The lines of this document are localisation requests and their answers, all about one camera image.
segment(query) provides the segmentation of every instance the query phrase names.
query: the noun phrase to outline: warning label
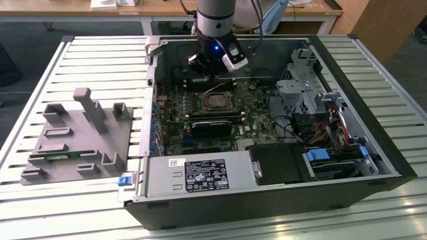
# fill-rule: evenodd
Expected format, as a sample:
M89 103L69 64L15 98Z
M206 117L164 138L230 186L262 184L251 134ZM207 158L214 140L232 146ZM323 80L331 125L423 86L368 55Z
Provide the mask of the warning label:
M186 162L186 190L188 193L230 189L226 160Z

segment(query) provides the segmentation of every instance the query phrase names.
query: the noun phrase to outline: floor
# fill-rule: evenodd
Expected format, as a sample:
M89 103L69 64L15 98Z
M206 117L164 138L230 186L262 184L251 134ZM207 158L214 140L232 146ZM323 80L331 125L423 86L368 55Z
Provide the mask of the floor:
M61 22L53 24L53 31L45 31L41 23L0 23L0 43L21 71L20 80L0 87L0 147L7 140L15 122L49 63L64 35L130 36L142 34L138 22ZM386 66L420 106L427 110L427 44L411 36L400 51Z

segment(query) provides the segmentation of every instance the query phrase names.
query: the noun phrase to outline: metal bracket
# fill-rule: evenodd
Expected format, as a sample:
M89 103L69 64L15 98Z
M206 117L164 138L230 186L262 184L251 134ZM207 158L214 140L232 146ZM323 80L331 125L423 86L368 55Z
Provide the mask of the metal bracket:
M147 56L152 57L155 54L158 54L162 50L162 45L168 44L168 42L163 41L160 42L159 36L150 36L146 40L146 53Z

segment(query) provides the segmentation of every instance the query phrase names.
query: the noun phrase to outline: aluminum table surface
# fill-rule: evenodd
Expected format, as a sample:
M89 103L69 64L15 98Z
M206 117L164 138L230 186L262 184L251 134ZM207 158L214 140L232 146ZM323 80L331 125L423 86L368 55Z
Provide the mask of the aluminum table surface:
M427 117L362 43L320 36L366 104L411 163L418 179L354 206L239 222L148 231L117 200L117 178L19 184L45 122L47 103L80 109L73 89L88 87L104 108L135 108L128 149L138 169L147 86L144 36L75 37L61 42L0 151L0 239L419 239L427 237ZM326 79L335 89L332 80Z

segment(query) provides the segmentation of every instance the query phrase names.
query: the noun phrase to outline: blue cloth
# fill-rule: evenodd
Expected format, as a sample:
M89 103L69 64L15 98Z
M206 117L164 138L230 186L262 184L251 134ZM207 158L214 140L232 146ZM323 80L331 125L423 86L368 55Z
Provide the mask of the blue cloth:
M262 34L272 34L272 32L276 30L280 20L284 16L288 1L290 0L279 0L268 9L262 23Z

